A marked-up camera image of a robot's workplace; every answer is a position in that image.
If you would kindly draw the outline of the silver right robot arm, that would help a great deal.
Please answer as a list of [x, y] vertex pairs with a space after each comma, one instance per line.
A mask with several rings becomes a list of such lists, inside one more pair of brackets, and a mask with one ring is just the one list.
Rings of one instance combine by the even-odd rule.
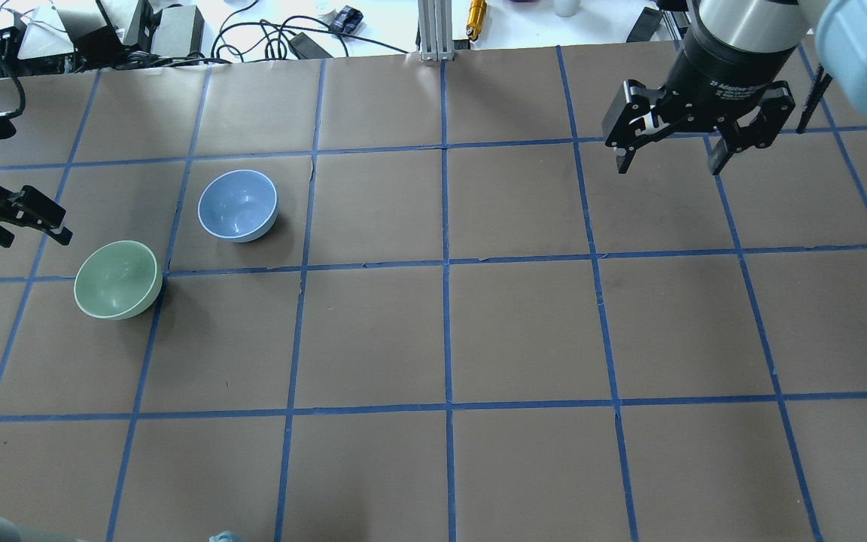
[[768, 148], [797, 104], [780, 71], [806, 35], [819, 68], [799, 119], [810, 120], [836, 82], [867, 117], [867, 1], [678, 1], [689, 26], [667, 79], [628, 79], [602, 121], [604, 144], [625, 174], [644, 145], [714, 132], [707, 163], [718, 175], [733, 155]]

